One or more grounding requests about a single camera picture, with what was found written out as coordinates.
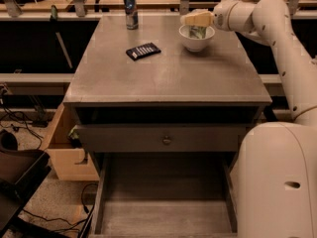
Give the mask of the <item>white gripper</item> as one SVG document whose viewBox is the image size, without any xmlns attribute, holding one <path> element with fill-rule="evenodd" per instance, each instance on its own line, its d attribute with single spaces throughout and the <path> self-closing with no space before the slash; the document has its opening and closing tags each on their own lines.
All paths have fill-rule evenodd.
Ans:
<svg viewBox="0 0 317 238">
<path fill-rule="evenodd" d="M 209 27 L 214 23 L 217 29 L 229 31 L 229 17 L 232 9 L 237 5 L 237 0 L 221 0 L 213 10 L 198 10 L 180 17 L 182 25 Z"/>
</svg>

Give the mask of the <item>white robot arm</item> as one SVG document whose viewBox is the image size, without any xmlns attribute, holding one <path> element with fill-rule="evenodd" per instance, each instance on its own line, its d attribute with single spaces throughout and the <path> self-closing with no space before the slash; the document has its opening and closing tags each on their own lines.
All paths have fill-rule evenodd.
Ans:
<svg viewBox="0 0 317 238">
<path fill-rule="evenodd" d="M 317 66 L 284 0 L 221 0 L 183 25 L 214 26 L 270 47 L 287 118 L 244 137 L 238 154 L 237 238 L 317 238 Z"/>
</svg>

